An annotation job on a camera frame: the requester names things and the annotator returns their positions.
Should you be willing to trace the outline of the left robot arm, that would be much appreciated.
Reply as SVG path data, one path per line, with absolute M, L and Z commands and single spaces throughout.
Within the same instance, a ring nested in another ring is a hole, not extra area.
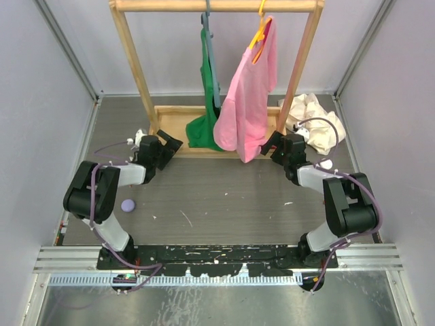
M 163 130 L 156 135 L 139 129 L 134 138 L 122 142 L 131 146 L 133 156 L 119 164 L 83 161 L 63 198 L 64 209 L 82 220 L 110 252 L 121 269 L 135 266 L 137 254 L 133 237 L 125 231 L 114 213 L 118 189 L 148 184 L 181 149 L 183 141 Z

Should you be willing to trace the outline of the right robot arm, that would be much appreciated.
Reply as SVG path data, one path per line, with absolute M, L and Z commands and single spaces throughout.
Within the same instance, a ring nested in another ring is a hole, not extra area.
M 381 214 L 364 173 L 348 175 L 327 170 L 308 161 L 305 149 L 303 136 L 274 131 L 261 147 L 261 154 L 272 151 L 271 160 L 283 167 L 289 181 L 324 197 L 326 221 L 303 234 L 297 246 L 299 262 L 312 268 L 328 250 L 341 247 L 361 234 L 374 232 L 381 222 Z

